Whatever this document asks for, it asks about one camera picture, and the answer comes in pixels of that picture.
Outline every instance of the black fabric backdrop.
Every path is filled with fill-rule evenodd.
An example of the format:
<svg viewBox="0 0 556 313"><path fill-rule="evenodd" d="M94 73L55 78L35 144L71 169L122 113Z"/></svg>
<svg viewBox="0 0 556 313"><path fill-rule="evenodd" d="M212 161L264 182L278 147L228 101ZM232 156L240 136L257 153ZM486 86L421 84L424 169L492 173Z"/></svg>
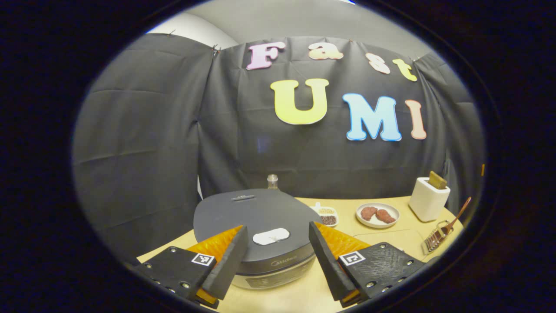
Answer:
<svg viewBox="0 0 556 313"><path fill-rule="evenodd" d="M283 41L272 66L248 71L251 45ZM331 42L340 60L313 60L308 46ZM391 73L365 57L382 57ZM400 58L417 82L391 63ZM311 125L282 122L270 84L297 80L297 108L312 107L305 80L326 79L327 113ZM380 136L350 141L343 94L361 94L373 109L380 96L396 100L400 141ZM405 100L421 103L427 137L411 137ZM295 197L381 198L410 195L416 177L443 173L452 189L449 210L478 197L484 163L482 129L473 100L433 53L412 61L346 39L273 38L213 50L180 36L147 34L125 49L88 92L73 142L74 178L84 211L108 246L137 263L142 255L192 228L203 196L279 188Z"/></svg>

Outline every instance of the small bowl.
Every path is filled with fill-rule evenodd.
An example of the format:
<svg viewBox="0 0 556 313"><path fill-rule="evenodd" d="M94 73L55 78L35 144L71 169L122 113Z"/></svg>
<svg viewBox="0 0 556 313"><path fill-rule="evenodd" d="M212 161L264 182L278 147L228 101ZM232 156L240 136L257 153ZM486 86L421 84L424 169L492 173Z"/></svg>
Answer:
<svg viewBox="0 0 556 313"><path fill-rule="evenodd" d="M390 216L392 216L396 220L391 222L391 223L385 223L385 222L379 220L376 217L376 214L373 214L371 219L366 221L366 220L363 219L363 217L361 217L361 210L363 210L366 207L375 207L379 210L383 209L383 210L387 211L388 214L390 214ZM357 208L357 210L355 211L355 215L357 216L357 219L359 220L359 222L361 222L363 225L367 225L367 226L373 227L373 228L390 227L390 226L394 225L400 219L400 212L396 208L394 208L393 206L389 206L388 204L378 203L378 202L365 203L365 204L360 205L359 208Z"/></svg>
<svg viewBox="0 0 556 313"><path fill-rule="evenodd" d="M324 216L333 216L333 217L336 218L336 223L331 224L331 225L326 225L326 224L322 223L322 221L321 221L321 223L323 225L326 225L326 226L329 226L329 227L334 227L334 226L338 225L338 222L340 221L340 219L338 218L338 213L336 212L336 210L333 207L321 207L320 202L317 202L317 203L315 203L314 207L310 207L310 208L313 209L313 211L315 211L321 218L324 217ZM320 209L329 209L329 210L332 211L332 213L323 213L323 214L321 214L321 213L319 213Z"/></svg>

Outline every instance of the black rice cooker lid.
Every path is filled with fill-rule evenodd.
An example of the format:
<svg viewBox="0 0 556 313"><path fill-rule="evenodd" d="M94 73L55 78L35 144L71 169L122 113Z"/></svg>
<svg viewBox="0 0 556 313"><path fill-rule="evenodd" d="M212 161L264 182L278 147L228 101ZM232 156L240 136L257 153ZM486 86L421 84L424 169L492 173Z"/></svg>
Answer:
<svg viewBox="0 0 556 313"><path fill-rule="evenodd" d="M193 228L197 242L238 225L247 226L249 242L238 273L261 274L299 263L314 252L309 222L319 215L279 190L248 189L212 195L195 209ZM254 242L256 234L284 228L289 237L267 245Z"/></svg>

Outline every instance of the wooden table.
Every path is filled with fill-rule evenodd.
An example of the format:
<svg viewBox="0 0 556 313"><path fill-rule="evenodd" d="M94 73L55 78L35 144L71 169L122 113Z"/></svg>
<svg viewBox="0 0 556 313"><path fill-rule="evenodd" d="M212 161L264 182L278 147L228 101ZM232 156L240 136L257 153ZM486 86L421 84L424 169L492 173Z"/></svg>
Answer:
<svg viewBox="0 0 556 313"><path fill-rule="evenodd" d="M404 250L405 253L427 262L431 258L442 254L446 248L457 238L463 229L459 221L454 225L454 232L447 237L445 242L433 253L425 256L421 250L422 241L430 232L436 229L440 221L452 221L455 216L447 209L443 209L440 217L432 222L421 222L409 208L409 198L383 198L383 199L310 199L297 198L308 206L320 202L323 207L333 207L338 213L338 225L335 228L348 235L354 236L369 244L382 241ZM362 204L380 202L389 204L400 211L400 219L389 228L374 229L361 224L355 217L355 210ZM193 230L183 236L159 247L137 259L143 263L157 255L169 246L189 248L196 244ZM315 260L307 274L291 283L267 290L247 290L231 285L224 300L220 301L217 312L243 313L243 312L319 312L332 313L341 311L339 301L334 301L328 289L326 278Z"/></svg>

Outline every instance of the white rice cooker button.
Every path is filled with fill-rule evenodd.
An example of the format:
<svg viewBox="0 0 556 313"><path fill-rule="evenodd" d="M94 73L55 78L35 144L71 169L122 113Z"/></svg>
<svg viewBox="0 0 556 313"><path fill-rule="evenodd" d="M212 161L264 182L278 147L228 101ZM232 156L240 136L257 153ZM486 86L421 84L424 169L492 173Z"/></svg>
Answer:
<svg viewBox="0 0 556 313"><path fill-rule="evenodd" d="M255 234L253 236L253 241L262 246L266 246L267 244L282 241L288 239L289 237L289 231L287 231L285 228L277 228L271 231Z"/></svg>

